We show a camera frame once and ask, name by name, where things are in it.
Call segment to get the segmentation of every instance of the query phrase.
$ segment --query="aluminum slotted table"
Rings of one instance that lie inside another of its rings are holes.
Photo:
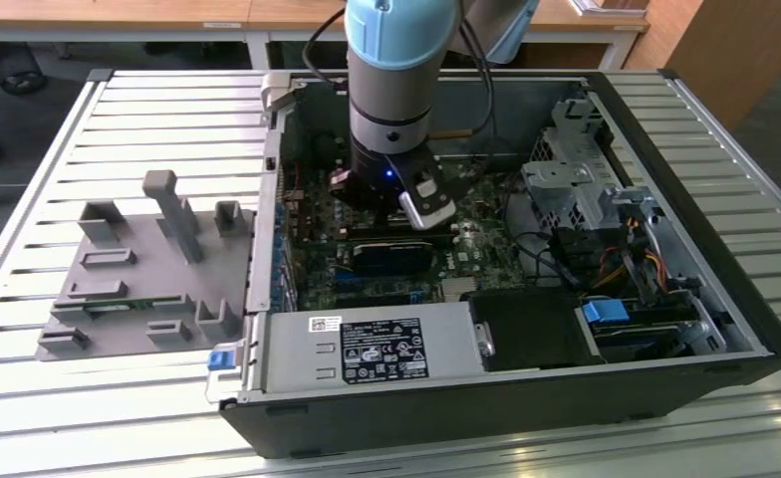
[[[34,361],[87,200],[116,198],[126,214],[155,212],[143,177],[170,168],[196,211],[223,199],[255,207],[262,75],[115,72],[84,86],[0,237],[0,476],[781,473],[781,371],[660,419],[268,461],[206,401],[206,351]],[[658,73],[608,78],[781,319],[780,190],[680,81]]]

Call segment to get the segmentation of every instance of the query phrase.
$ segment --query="power supply label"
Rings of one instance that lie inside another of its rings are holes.
[[[430,376],[420,319],[340,324],[340,343],[351,385]]]

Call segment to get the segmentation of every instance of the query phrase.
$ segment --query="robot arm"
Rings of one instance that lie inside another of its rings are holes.
[[[347,4],[354,152],[344,174],[355,177],[343,179],[367,186],[378,210],[387,212],[399,202],[416,229],[450,219],[456,213],[454,197],[464,193],[448,185],[428,147],[444,56],[451,48],[476,56],[459,35],[463,19],[483,40],[488,61],[507,63],[518,54],[538,4],[539,0],[350,0]]]

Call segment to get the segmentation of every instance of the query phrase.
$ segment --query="blue release latch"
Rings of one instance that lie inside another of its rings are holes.
[[[212,351],[207,359],[207,369],[220,371],[232,368],[236,368],[236,351]]]
[[[624,302],[619,299],[590,301],[583,306],[583,313],[590,324],[594,322],[626,322],[630,320]]]

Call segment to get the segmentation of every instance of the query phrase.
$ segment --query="yellow wire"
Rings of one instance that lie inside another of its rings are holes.
[[[603,279],[600,279],[598,281],[598,283],[591,287],[592,289],[596,289],[598,287],[600,287],[603,284],[606,284],[607,282],[611,282],[612,279],[615,279],[620,273],[624,272],[624,266],[619,266],[618,269],[615,269],[608,276],[606,276]]]
[[[646,254],[644,255],[646,258],[648,258],[651,261],[654,261],[654,264],[656,265],[656,281],[659,281],[659,287],[662,288],[662,290],[666,290],[666,286],[664,286],[664,269],[662,268],[662,261],[659,260],[659,258],[651,254]]]

